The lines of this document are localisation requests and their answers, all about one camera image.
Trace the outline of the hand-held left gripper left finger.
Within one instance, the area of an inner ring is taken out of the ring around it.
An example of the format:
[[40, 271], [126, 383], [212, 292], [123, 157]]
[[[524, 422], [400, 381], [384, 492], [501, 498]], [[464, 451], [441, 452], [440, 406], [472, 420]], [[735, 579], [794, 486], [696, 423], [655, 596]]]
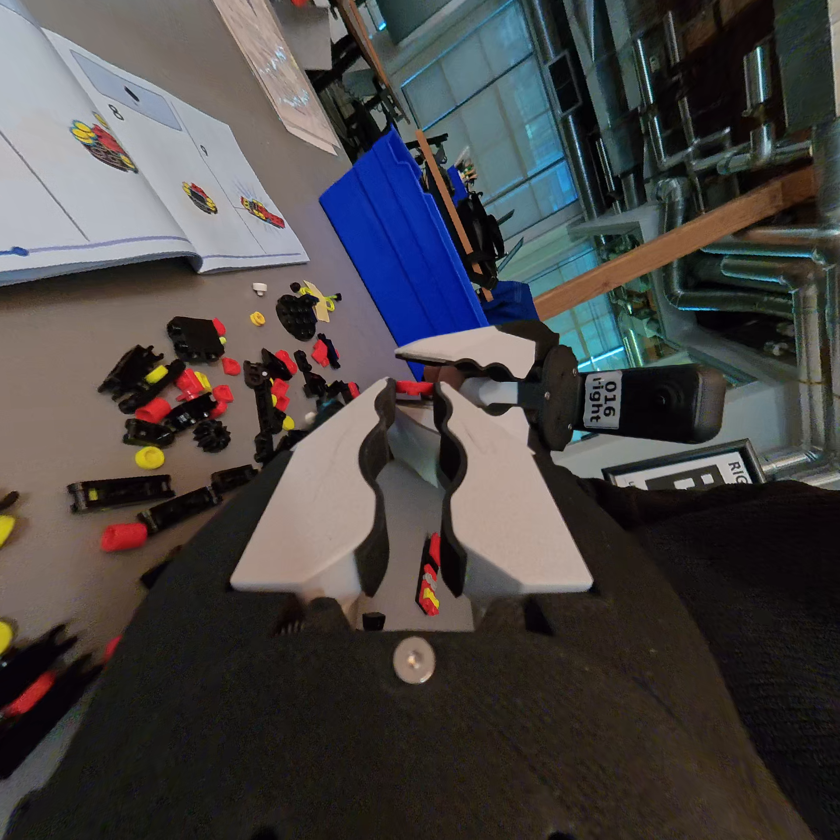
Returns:
[[391, 459], [396, 381], [383, 378], [304, 438], [229, 583], [240, 592], [282, 592], [303, 601], [373, 596], [390, 544], [378, 478]]

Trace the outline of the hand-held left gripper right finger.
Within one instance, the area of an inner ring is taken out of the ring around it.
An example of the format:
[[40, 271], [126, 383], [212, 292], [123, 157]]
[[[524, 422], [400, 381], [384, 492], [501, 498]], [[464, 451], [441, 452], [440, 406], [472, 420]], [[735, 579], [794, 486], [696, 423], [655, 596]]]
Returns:
[[444, 489], [440, 563], [451, 593], [497, 598], [583, 593], [594, 579], [543, 479], [527, 433], [513, 434], [451, 385], [434, 387]]

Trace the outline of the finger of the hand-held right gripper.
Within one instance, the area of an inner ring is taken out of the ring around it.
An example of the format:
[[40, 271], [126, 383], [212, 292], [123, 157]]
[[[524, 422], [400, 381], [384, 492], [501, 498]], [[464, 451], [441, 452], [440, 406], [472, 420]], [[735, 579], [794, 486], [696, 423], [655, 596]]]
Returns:
[[523, 382], [560, 336], [538, 320], [440, 334], [395, 350], [397, 359], [426, 366], [453, 366], [467, 375], [484, 375], [498, 382]]
[[485, 413], [502, 419], [532, 421], [549, 400], [549, 387], [537, 381], [498, 381], [486, 376], [464, 379], [458, 393]]

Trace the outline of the black round lego plate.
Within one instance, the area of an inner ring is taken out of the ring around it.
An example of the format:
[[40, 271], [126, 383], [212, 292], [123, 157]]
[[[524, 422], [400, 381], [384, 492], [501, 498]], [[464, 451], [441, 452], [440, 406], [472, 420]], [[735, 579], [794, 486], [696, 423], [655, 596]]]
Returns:
[[300, 342], [311, 340], [318, 330], [315, 312], [320, 299], [310, 293], [287, 294], [276, 302], [276, 315], [281, 326]]

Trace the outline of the pile of lego pieces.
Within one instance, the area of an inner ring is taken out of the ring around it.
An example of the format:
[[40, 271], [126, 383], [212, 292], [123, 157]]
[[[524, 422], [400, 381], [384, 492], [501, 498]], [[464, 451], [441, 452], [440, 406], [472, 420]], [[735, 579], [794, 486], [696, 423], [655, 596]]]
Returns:
[[[218, 418], [233, 401], [227, 386], [211, 388], [204, 374], [194, 371], [195, 363], [222, 361], [224, 369], [232, 365], [224, 357], [224, 326], [217, 319], [177, 317], [167, 325], [176, 359], [160, 366], [162, 356], [153, 346], [137, 345], [128, 351], [99, 386], [100, 392], [121, 397], [120, 411], [129, 414], [124, 442], [144, 445], [156, 453], [172, 439], [192, 429], [196, 445], [214, 454], [230, 443], [230, 433]], [[257, 461], [267, 464], [275, 455], [273, 435], [286, 429], [296, 443], [303, 431], [295, 430], [291, 420], [274, 403], [274, 379], [288, 381], [303, 371], [307, 394], [325, 398], [326, 406], [343, 407], [360, 395], [353, 382], [328, 385], [312, 371], [307, 355], [297, 351], [293, 357], [265, 353], [267, 369], [246, 362], [248, 373], [255, 377], [248, 386], [257, 398], [260, 433], [256, 440]], [[117, 553], [136, 550], [150, 537], [171, 529], [196, 515], [209, 511], [224, 500], [224, 495], [248, 484], [258, 471], [251, 464], [217, 471], [195, 490], [175, 494], [172, 478], [149, 474], [117, 479], [82, 481], [67, 487], [72, 497], [73, 513], [90, 513], [115, 507], [138, 506], [155, 501], [156, 505], [139, 511], [130, 522], [107, 526], [100, 538], [101, 551]], [[74, 660], [64, 671], [54, 664], [77, 641], [69, 636], [60, 639], [64, 624], [11, 655], [11, 632], [2, 640], [2, 780], [8, 779], [38, 746], [46, 734], [62, 719], [102, 671], [101, 665], [88, 667], [88, 659]]]

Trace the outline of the person's right forearm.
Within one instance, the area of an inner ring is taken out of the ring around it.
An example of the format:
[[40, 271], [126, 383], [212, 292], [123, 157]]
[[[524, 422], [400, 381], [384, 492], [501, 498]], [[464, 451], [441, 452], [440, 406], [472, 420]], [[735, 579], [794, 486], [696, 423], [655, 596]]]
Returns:
[[812, 834], [839, 838], [838, 490], [578, 483], [665, 574]]

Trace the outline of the red yellow lego assembly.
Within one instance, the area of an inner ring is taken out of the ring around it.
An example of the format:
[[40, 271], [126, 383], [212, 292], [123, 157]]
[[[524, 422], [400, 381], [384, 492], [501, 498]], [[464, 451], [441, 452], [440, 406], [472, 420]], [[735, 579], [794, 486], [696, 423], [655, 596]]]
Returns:
[[439, 614], [437, 585], [440, 575], [440, 536], [438, 532], [427, 535], [421, 556], [416, 582], [415, 603], [426, 616]]

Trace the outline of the blue plastic bin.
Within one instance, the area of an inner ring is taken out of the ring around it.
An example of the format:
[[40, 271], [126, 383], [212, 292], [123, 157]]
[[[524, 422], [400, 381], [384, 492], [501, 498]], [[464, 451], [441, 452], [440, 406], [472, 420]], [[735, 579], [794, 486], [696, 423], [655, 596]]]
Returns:
[[439, 334], [537, 320], [528, 285], [501, 281], [480, 302], [421, 169], [390, 129], [320, 196], [397, 346]]

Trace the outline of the metal ceiling pipes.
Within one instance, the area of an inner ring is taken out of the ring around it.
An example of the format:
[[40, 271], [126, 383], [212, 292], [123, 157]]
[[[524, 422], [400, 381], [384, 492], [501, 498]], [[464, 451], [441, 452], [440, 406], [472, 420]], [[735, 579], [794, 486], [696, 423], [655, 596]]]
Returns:
[[838, 479], [838, 2], [551, 2], [563, 145], [600, 262], [686, 224], [605, 289], [642, 334], [795, 379], [775, 477]]

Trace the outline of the wooden beam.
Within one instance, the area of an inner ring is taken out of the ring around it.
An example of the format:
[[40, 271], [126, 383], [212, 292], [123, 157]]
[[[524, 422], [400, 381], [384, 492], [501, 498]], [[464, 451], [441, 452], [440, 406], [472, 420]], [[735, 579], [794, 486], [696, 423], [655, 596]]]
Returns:
[[805, 203], [816, 195], [816, 188], [817, 177], [812, 164], [766, 182], [744, 196], [544, 292], [534, 301], [539, 320], [547, 321], [721, 238]]

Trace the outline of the clear plastic bag with sheet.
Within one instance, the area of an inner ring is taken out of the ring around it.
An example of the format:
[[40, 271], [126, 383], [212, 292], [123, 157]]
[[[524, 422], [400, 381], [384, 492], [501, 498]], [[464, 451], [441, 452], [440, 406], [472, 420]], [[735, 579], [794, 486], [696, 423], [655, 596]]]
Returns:
[[292, 55], [270, 3], [214, 1], [213, 5], [286, 130], [337, 155], [340, 140], [307, 74]]

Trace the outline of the background desk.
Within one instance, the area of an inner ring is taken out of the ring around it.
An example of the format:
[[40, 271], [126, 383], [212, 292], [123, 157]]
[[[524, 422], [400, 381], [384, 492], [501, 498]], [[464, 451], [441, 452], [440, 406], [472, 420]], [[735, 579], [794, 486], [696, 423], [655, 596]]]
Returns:
[[363, 18], [360, 2], [272, 2], [290, 51], [316, 94], [336, 89], [360, 61], [372, 74], [367, 109], [380, 107], [389, 123], [408, 117], [397, 97]]

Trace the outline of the instruction booklet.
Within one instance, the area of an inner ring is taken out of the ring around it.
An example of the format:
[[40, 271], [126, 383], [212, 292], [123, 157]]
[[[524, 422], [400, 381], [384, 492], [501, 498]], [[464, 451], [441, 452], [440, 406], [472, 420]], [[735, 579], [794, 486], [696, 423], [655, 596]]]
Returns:
[[1, 12], [2, 284], [146, 260], [200, 274], [308, 253], [230, 127]]

